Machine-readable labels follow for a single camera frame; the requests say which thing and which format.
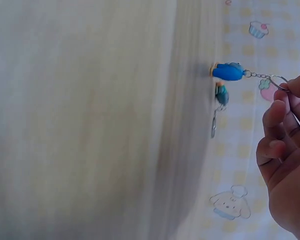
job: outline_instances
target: small figurine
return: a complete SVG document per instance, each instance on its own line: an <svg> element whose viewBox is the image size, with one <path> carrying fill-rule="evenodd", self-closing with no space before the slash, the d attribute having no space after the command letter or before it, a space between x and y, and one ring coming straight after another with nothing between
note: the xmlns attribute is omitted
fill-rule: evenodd
<svg viewBox="0 0 300 240"><path fill-rule="evenodd" d="M229 93L226 89L225 84L222 81L219 81L215 84L215 97L218 102L223 105L227 106L229 102Z"/></svg>
<svg viewBox="0 0 300 240"><path fill-rule="evenodd" d="M245 75L244 68L235 62L220 64L216 63L214 67L210 69L210 76L216 77L225 81L238 81Z"/></svg>

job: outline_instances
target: teal keychain charm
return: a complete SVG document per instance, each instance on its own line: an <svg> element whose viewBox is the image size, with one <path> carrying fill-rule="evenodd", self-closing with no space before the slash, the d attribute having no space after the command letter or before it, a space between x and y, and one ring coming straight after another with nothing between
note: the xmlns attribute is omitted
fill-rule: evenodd
<svg viewBox="0 0 300 240"><path fill-rule="evenodd" d="M215 137L216 130L217 130L217 112L222 112L226 110L229 102L229 93L223 81L219 81L215 84L215 99L218 101L219 106L214 110L214 114L213 114L212 128L211 128L212 139Z"/></svg>

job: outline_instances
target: dog cartoon print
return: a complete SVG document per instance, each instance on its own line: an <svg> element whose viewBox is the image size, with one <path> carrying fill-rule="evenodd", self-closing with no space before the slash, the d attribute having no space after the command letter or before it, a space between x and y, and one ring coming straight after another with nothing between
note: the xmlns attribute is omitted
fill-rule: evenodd
<svg viewBox="0 0 300 240"><path fill-rule="evenodd" d="M228 220L236 218L248 219L251 211L245 196L248 194L247 189L242 185L234 185L231 191L219 193L210 198L214 206L214 212L220 217Z"/></svg>

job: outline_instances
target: cupcake print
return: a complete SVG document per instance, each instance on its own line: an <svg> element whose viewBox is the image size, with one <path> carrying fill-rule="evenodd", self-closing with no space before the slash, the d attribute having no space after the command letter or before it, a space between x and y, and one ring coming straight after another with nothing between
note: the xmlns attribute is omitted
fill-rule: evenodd
<svg viewBox="0 0 300 240"><path fill-rule="evenodd" d="M267 24L259 21L250 22L249 33L257 39L262 39L265 35L269 34Z"/></svg>

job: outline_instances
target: patterned fabric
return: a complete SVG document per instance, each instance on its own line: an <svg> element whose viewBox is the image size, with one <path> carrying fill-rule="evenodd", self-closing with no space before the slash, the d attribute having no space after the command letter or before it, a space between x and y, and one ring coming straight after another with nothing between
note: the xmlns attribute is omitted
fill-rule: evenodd
<svg viewBox="0 0 300 240"><path fill-rule="evenodd" d="M223 2L225 63L287 79L300 75L300 0ZM216 167L201 240L295 239L273 221L256 164L257 144L264 136L262 116L276 88L253 77L226 82L226 87L229 104L217 115Z"/></svg>

